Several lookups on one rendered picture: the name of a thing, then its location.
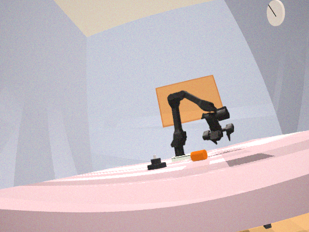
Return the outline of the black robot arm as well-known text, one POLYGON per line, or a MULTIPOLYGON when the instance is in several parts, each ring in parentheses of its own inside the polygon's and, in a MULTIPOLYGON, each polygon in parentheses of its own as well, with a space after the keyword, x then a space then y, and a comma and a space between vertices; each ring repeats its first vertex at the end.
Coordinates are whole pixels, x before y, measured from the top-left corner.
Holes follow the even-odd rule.
MULTIPOLYGON (((174 147, 175 156, 185 155, 183 146, 186 144, 187 136, 186 131, 183 131, 182 129, 182 122, 179 111, 180 101, 183 100, 184 98, 196 103, 198 107, 201 108, 203 111, 213 112, 213 113, 202 114, 201 119, 206 119, 208 125, 214 125, 217 122, 217 120, 222 121, 230 118, 230 114, 226 106, 216 108, 212 102, 200 99, 195 95, 184 90, 169 94, 167 100, 168 104, 172 108, 172 116, 175 128, 174 139, 171 143, 171 148, 174 147)), ((222 137, 223 132, 218 126, 215 127, 214 129, 210 128, 211 140, 220 141, 222 137)))

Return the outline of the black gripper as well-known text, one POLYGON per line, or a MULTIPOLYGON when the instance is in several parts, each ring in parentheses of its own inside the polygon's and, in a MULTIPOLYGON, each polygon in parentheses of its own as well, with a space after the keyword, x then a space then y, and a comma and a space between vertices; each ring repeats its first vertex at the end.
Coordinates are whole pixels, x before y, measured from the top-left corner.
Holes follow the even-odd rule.
MULTIPOLYGON (((217 120, 217 122, 214 125, 209 125, 209 129, 210 128, 214 129, 217 126, 222 130, 222 132, 226 132, 227 133, 228 139, 230 141, 230 138, 231 138, 230 134, 234 132, 234 125, 232 123, 230 123, 230 124, 226 124, 226 128, 221 128, 221 125, 219 124, 219 122, 217 120)), ((202 138, 203 138, 203 140, 207 140, 207 141, 211 140, 210 139, 210 131, 209 130, 205 131, 203 133, 203 135, 202 135, 202 138)), ((213 140, 211 140, 211 141, 213 141, 213 140)), ((213 141, 213 142, 215 144, 217 144, 217 141, 213 141)))

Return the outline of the orange knob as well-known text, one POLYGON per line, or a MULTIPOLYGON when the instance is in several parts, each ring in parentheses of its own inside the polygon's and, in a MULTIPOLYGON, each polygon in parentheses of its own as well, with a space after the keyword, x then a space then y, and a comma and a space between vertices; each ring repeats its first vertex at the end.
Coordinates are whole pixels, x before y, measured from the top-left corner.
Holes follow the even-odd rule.
POLYGON ((194 151, 191 153, 191 160, 195 162, 196 160, 204 160, 207 159, 208 155, 206 150, 194 151))

